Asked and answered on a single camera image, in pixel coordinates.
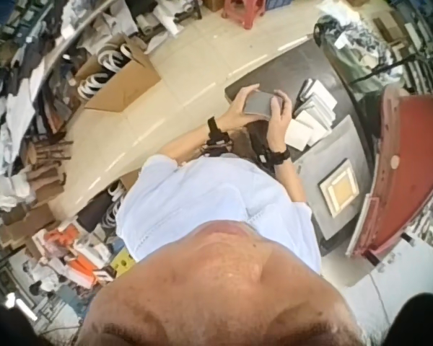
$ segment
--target man's right hand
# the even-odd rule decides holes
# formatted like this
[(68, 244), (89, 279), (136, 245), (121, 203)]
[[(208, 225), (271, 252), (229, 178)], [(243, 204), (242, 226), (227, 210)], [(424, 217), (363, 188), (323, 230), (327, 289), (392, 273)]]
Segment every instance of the man's right hand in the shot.
[(272, 152), (282, 153), (287, 149), (285, 136), (292, 119), (292, 101), (284, 92), (280, 90), (274, 92), (282, 97), (284, 106), (281, 109), (276, 97), (271, 99), (271, 119), (269, 120), (266, 139)]

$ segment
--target black cable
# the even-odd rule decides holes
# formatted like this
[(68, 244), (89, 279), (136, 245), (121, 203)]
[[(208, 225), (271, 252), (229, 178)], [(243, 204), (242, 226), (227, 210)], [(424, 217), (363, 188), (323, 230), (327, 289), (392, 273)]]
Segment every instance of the black cable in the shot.
[(73, 327), (59, 327), (59, 328), (54, 328), (54, 329), (50, 329), (50, 330), (45, 330), (43, 333), (40, 333), (39, 336), (41, 337), (42, 335), (51, 333), (51, 332), (55, 332), (56, 330), (62, 330), (62, 329), (75, 329), (75, 328), (80, 328), (80, 326), (73, 326)]

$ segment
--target black table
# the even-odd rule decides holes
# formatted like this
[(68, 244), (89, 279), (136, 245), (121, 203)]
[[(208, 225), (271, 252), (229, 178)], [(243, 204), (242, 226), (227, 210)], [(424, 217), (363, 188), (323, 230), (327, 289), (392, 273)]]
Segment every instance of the black table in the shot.
[[(224, 92), (230, 100), (233, 100), (241, 87), (260, 83), (260, 90), (266, 92), (272, 92), (275, 89), (283, 90), (295, 102), (305, 79), (308, 78), (321, 81), (338, 101), (338, 104), (334, 108), (336, 120), (332, 127), (339, 124), (347, 115), (351, 116), (361, 139), (369, 168), (372, 171), (374, 158), (369, 150), (369, 135), (364, 132), (358, 114), (359, 108), (357, 107), (357, 102), (342, 83), (342, 80), (313, 39), (288, 50), (284, 54), (243, 76), (241, 79), (228, 86)], [(256, 147), (260, 148), (260, 145), (266, 145), (267, 125), (268, 123), (266, 121), (248, 125), (248, 131), (255, 151), (257, 151)], [(289, 150), (292, 161), (295, 161), (309, 149), (301, 152), (295, 148), (289, 147)], [(358, 216), (329, 240), (324, 239), (313, 218), (321, 255), (325, 256), (352, 235), (357, 218)]]

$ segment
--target open cardboard box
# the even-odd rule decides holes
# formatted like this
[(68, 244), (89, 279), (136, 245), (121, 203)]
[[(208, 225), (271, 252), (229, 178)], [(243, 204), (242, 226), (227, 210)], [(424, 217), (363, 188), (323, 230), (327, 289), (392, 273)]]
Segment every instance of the open cardboard box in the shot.
[[(139, 46), (128, 37), (117, 36), (110, 43), (118, 45), (127, 43), (134, 58), (87, 101), (84, 107), (91, 110), (122, 112), (160, 81), (160, 76)], [(102, 70), (103, 67), (97, 62), (97, 56), (91, 56), (75, 75), (77, 86), (88, 76)]]

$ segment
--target black watch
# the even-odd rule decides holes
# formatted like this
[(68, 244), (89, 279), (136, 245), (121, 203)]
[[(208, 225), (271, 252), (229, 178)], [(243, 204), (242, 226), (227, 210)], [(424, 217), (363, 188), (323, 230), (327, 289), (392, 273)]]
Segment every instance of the black watch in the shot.
[(276, 166), (277, 164), (283, 164), (284, 161), (290, 159), (290, 151), (286, 149), (283, 153), (271, 152), (271, 157), (269, 158), (270, 163)]

